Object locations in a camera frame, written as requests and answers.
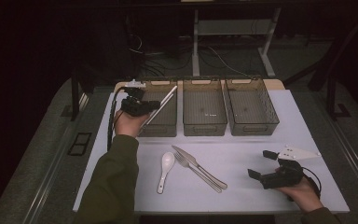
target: fork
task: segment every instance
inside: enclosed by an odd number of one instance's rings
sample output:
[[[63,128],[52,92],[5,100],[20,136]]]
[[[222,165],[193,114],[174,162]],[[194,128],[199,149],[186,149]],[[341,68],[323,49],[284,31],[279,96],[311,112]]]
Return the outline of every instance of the fork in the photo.
[[[179,164],[181,164],[185,168],[190,168],[191,171],[193,171],[196,175],[198,175],[201,179],[203,179],[209,186],[211,186],[211,188],[213,188],[217,192],[219,192],[219,193],[222,192],[222,189],[220,189],[220,187],[216,186],[213,181],[211,181],[205,175],[203,175],[202,173],[198,172],[193,167],[191,167],[190,163],[185,158],[183,158],[182,155],[180,155],[179,153],[176,152],[176,153],[174,153],[174,156],[175,156],[176,160],[179,161]]]

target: hand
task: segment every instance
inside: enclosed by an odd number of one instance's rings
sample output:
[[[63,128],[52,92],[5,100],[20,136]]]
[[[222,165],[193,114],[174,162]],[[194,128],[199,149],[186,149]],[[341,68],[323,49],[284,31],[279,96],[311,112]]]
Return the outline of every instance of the hand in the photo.
[[[149,118],[149,115],[141,117],[133,117],[122,110],[118,110],[115,114],[115,133],[126,134],[132,137],[138,136],[142,124]]]
[[[291,197],[305,213],[324,207],[315,191],[313,191],[310,182],[305,177],[303,177],[297,185],[277,188],[276,190]]]

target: gray floor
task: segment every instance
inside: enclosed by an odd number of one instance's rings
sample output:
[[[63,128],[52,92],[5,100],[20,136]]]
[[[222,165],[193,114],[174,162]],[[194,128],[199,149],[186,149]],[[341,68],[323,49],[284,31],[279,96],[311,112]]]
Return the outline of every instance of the gray floor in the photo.
[[[215,49],[231,68],[267,78],[256,51],[256,47],[263,43],[262,40],[201,43]],[[307,47],[304,43],[302,37],[273,40],[268,56],[276,78],[285,80],[313,64],[329,47],[329,43],[310,44]],[[202,76],[236,74],[227,69],[210,49],[200,50]],[[179,58],[149,56],[153,62],[147,62],[149,70],[143,70],[142,74],[191,76],[191,61],[188,62],[190,55],[189,51],[185,51]],[[348,214],[337,216],[342,223],[358,224],[358,172],[353,170],[353,165],[344,153],[346,148],[351,148],[358,156],[358,105],[346,89],[338,85],[337,103],[344,104],[351,117],[332,121],[324,110],[325,88],[319,92],[309,91],[307,84],[310,78],[311,74],[286,88],[294,95],[312,137],[351,209]],[[62,85],[1,198],[0,223],[71,223],[75,215],[72,207],[76,191],[111,91],[112,87],[96,88],[93,94],[86,97],[86,106],[82,107],[79,117],[70,121],[65,115],[67,113],[62,113],[71,104],[70,80]],[[77,133],[91,133],[86,154],[81,157],[68,156],[66,152]],[[297,224],[300,223],[300,217],[300,214],[285,214],[275,216],[275,220],[277,224]]]

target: metal utensil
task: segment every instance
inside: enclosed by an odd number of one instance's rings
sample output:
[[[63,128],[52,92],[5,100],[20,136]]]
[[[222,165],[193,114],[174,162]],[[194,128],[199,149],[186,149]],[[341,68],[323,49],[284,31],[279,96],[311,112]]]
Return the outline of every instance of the metal utensil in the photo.
[[[161,179],[159,180],[158,183],[157,193],[161,194],[162,191],[164,190],[165,179],[167,177],[168,172],[173,167],[174,163],[175,163],[175,157],[173,156],[173,153],[166,152],[162,156],[162,160],[161,160],[162,173],[161,173]]]
[[[211,186],[211,188],[213,188],[217,192],[219,193],[222,192],[222,189],[220,189],[219,186],[217,186],[214,182],[208,179],[205,175],[203,175],[202,173],[198,172],[193,167],[191,167],[190,163],[188,163],[188,161],[185,158],[183,158],[179,153],[176,152],[174,155],[176,160],[179,161],[179,164],[181,164],[185,168],[190,168],[191,171],[193,171],[196,175],[198,175],[201,179],[203,179],[209,186]]]
[[[195,167],[197,167],[203,174],[205,174],[206,176],[208,176],[214,183],[216,183],[221,189],[226,189],[227,188],[227,184],[219,179],[217,179],[216,177],[214,177],[213,175],[209,174],[204,168],[202,168],[202,166],[200,166],[197,161],[196,158],[194,158],[192,155],[188,154],[187,152],[185,152],[184,150],[182,150],[179,147],[176,146],[172,146],[179,154],[181,154],[187,161],[191,162],[191,164],[193,164]]]

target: green sleeve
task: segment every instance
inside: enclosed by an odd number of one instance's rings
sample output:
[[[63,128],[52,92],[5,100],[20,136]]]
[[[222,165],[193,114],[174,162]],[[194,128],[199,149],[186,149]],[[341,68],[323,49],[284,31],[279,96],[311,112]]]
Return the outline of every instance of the green sleeve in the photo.
[[[301,218],[301,223],[303,224],[339,224],[340,222],[336,217],[328,210],[328,208],[323,207],[316,209],[310,213],[307,213]]]
[[[83,193],[74,223],[131,223],[138,164],[138,141],[114,137],[110,150],[97,162]]]

